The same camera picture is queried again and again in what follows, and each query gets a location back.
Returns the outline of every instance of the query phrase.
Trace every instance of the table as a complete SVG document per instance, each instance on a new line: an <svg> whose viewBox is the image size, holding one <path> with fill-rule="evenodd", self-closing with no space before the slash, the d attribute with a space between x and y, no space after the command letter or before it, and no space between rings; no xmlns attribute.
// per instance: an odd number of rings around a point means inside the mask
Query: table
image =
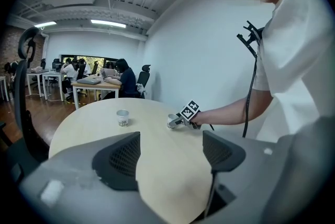
<svg viewBox="0 0 335 224"><path fill-rule="evenodd" d="M50 72L42 73L43 90L44 90L44 96L45 96L46 100L48 100L48 95L47 95L46 79L45 79L45 77L48 78L48 81L49 81L49 77L57 77L58 78L58 85L59 85L59 92L61 94L61 100L64 101L64 99L63 99L63 90L62 90L62 79L63 79L63 76L64 76L64 74L61 74L61 73L56 72L56 71L50 71Z"/></svg>
<svg viewBox="0 0 335 224"><path fill-rule="evenodd" d="M129 111L129 126L120 127L116 111ZM136 179L144 202L168 223L189 224L205 209L211 186L210 164L203 154L202 132L166 127L162 103L141 98L94 102L71 113L51 141L49 157L79 144L122 133L141 132Z"/></svg>
<svg viewBox="0 0 335 224"><path fill-rule="evenodd" d="M4 89L5 89L5 94L6 94L6 100L9 101L8 94L7 94L7 85L6 85L6 77L5 76L0 76L1 97L2 97L3 100L5 100L5 98L4 98L4 92L2 90L2 82L4 82Z"/></svg>
<svg viewBox="0 0 335 224"><path fill-rule="evenodd" d="M28 83L29 96L31 96L29 76L37 76L38 93L39 93L40 97L43 96L43 94L41 93L40 75L45 73L45 72L47 72L47 70L43 70L41 72L27 72L27 83Z"/></svg>
<svg viewBox="0 0 335 224"><path fill-rule="evenodd" d="M98 80L103 80L102 77L98 77L96 75L90 75L86 77L85 79L98 79ZM121 88L120 85L116 84L110 84L106 82L101 82L99 84L80 84L77 82L74 82L71 84L73 86L73 98L74 98L74 103L75 103L75 109L79 109L79 101L78 101L78 92L77 89L92 89L94 90L94 100L96 101L96 91L97 90L109 90L109 91L115 91L115 98L119 98L119 90Z"/></svg>

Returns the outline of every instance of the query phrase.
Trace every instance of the brick wall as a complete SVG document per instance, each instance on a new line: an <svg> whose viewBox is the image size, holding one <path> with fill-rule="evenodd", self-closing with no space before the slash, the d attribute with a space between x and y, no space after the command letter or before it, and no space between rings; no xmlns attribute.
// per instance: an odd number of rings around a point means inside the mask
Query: brick wall
<svg viewBox="0 0 335 224"><path fill-rule="evenodd" d="M0 76L5 75L4 66L7 62L13 62L14 60L20 61L20 58L17 54L17 48L19 39L24 31L24 29L17 27L5 27L2 37L0 38ZM31 68L35 68L41 63L44 37L37 35L34 38L34 41L36 43L36 51L33 62L30 65Z"/></svg>

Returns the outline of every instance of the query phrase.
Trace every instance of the white wall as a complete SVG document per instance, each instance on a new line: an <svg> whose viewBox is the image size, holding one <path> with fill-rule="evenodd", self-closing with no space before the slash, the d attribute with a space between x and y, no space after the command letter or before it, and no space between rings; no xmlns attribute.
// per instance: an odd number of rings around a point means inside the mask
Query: white wall
<svg viewBox="0 0 335 224"><path fill-rule="evenodd" d="M254 57L236 35L247 39L247 20L264 27L273 9L272 4L248 1L177 1L149 31L145 45L143 64L152 65L147 85L152 99L176 110L193 99L208 110L245 97ZM248 136L255 137L264 117L249 123ZM229 129L241 134L243 125Z"/></svg>
<svg viewBox="0 0 335 224"><path fill-rule="evenodd" d="M91 55L94 57L124 58L138 74L141 70L139 41L127 37L86 31L69 31L51 33L47 53L46 67L62 54Z"/></svg>

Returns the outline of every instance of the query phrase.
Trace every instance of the wooden floor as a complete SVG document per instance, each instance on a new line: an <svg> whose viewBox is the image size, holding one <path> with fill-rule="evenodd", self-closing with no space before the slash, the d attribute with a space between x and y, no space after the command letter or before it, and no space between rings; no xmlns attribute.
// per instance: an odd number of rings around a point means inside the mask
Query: wooden floor
<svg viewBox="0 0 335 224"><path fill-rule="evenodd" d="M31 85L31 92L38 94L38 89L33 89L35 86L36 85ZM60 99L57 84L52 87L47 87L47 93L51 93L51 96L48 98L49 100ZM75 106L72 99L69 101L70 104L68 102L49 100L45 100L44 97L40 98L39 95L26 96L26 106L27 110L31 113L33 126L37 133L50 145L57 127L69 114L75 111ZM87 97L79 95L79 102L82 104L94 102L94 92L87 92ZM22 137L21 131L15 122L14 100L6 102L3 101L0 96L0 120L6 123L4 132L12 142ZM3 151L6 148L5 143L0 139L0 150Z"/></svg>

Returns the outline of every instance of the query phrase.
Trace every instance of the round wooden table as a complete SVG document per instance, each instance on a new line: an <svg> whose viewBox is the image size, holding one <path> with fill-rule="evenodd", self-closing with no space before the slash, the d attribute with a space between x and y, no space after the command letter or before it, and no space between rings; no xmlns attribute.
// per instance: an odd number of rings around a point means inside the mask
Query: round wooden table
<svg viewBox="0 0 335 224"><path fill-rule="evenodd" d="M129 111L128 127L120 127L116 111ZM137 98L102 100L71 113L51 141L49 157L79 144L134 131L141 132L136 179L144 202L162 219L189 224L205 209L210 165L203 154L202 132L186 126L169 130L162 103Z"/></svg>

